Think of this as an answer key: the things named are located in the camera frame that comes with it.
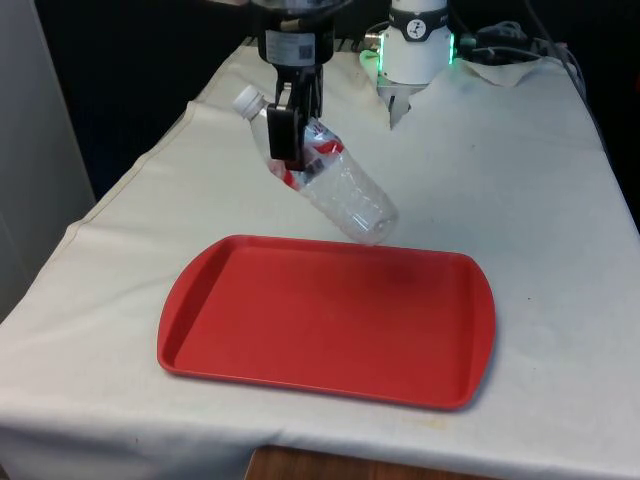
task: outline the plastic water bottle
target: plastic water bottle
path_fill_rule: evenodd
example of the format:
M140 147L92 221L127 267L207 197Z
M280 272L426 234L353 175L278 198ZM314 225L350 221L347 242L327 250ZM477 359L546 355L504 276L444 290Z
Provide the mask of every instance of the plastic water bottle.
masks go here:
M256 146L271 173L310 200L356 242L375 245L387 238L398 223L398 210L353 160L340 138L317 119L310 119L305 130L304 171L289 171L283 161L271 158L268 105L264 96L249 86L233 108L251 123Z

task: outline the white wall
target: white wall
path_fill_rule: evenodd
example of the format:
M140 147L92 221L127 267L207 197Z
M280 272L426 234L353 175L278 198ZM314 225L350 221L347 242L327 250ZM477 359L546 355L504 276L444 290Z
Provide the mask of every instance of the white wall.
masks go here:
M93 204L31 0L0 0L0 322Z

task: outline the bottle cap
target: bottle cap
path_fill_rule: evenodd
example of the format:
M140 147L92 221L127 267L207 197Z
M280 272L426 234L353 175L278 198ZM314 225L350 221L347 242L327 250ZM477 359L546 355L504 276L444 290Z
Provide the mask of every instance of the bottle cap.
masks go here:
M233 109L242 118L253 118L262 108L264 96L253 85L245 88L233 102Z

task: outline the white tablecloth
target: white tablecloth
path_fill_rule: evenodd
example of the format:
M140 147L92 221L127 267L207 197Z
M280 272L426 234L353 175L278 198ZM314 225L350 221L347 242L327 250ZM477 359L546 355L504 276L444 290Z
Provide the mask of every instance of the white tablecloth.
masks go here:
M595 129L548 63L515 88L443 72L397 129L355 55L325 122L389 193L389 243L473 256L498 336L474 403L430 412L175 378L163 302L231 234L345 241L266 171L230 108L273 69L241 49L69 228L0 326L0 463L13 479L240 479L277 444L504 478L640 478L640 241ZM250 301L251 292L247 292Z

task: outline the dark background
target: dark background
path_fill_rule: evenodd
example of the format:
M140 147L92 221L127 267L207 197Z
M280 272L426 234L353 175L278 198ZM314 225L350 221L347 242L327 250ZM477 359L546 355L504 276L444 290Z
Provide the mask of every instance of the dark background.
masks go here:
M531 0L557 41L582 65L589 103L636 223L640 220L640 0ZM360 38L390 0L356 0L337 21ZM247 8L205 0L36 0L96 196L152 148L216 69L252 33ZM520 21L520 0L453 0L475 30ZM459 25L453 21L452 29Z

